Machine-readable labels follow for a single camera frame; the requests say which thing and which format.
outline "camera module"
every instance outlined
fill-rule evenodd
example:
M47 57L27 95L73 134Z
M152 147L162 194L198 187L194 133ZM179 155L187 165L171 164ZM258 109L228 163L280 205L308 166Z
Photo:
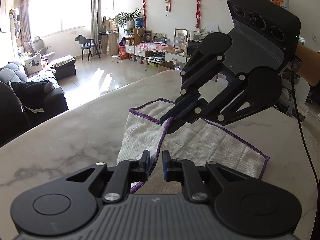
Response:
M249 14L249 18L254 26L256 26L260 30L266 29L266 23L264 19L257 13L251 12Z
M244 11L239 6L235 5L233 9L238 16L244 17Z
M284 41L284 34L281 31L280 28L276 27L276 26L272 26L271 27L271 33L274 36L274 38L278 41Z

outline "black cable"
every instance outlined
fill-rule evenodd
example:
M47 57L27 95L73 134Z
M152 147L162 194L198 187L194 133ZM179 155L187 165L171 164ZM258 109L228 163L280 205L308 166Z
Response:
M301 122L300 122L300 117L299 117L299 111L298 111L298 105L297 105L297 99L296 99L296 93L295 93L295 90L294 90L294 75L295 75L295 72L294 71L291 71L291 88L292 88L292 93L293 93L293 102L294 102L294 108L296 110L296 116L297 116L297 120L298 120L298 125L299 125L299 129L300 129L300 134L301 134L301 138L302 138L302 142L303 142L303 145L304 145L304 148L306 150L306 153L307 153L307 156L308 156L308 159L309 159L309 162L310 162L310 166L312 168L312 171L313 171L313 175L315 176L315 179L316 179L316 184L317 184L317 194L319 194L319 180L318 180L318 177L317 177L317 173L316 173L316 170L312 164L312 160L311 160L311 157L310 157L310 154L309 154L309 151L308 151L308 148L307 148L307 144L306 144L306 141L304 139L304 136L303 136L303 132L302 132L302 127L301 127ZM317 219L318 219L318 207L316 208L316 217L315 217L315 223L313 225L313 232L316 231L316 223L317 223Z

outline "curtain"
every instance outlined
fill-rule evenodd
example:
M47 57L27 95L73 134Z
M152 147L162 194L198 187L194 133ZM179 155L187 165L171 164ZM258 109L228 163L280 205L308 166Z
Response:
M21 31L21 45L24 46L26 41L32 42L29 24L29 0L21 0L21 7L19 7L20 15L20 31Z
M91 0L91 39L97 44L97 49L99 49L99 39L98 39L98 3L99 0Z
M98 0L98 31L104 31L101 17L101 0Z

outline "electric fan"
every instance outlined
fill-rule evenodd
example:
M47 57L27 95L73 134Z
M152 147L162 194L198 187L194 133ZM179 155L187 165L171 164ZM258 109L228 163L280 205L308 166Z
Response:
M137 34L140 37L143 37L146 34L146 29L144 27L139 27L137 30Z
M178 47L178 49L175 49L176 52L183 52L183 49L181 49L182 43L183 43L183 40L179 36L173 39L174 46Z

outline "white marble countertop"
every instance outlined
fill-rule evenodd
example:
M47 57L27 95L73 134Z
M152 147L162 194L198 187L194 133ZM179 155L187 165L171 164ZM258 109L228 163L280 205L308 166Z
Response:
M0 148L0 238L11 240L17 234L9 213L17 195L98 161L114 166L129 108L159 97L174 101L180 86L178 71L161 72L50 119ZM222 89L209 82L200 92L211 100ZM295 235L309 239L317 192L297 122L269 108L225 127L270 157L262 180L300 200L302 217ZM318 167L316 140L308 130L304 134Z

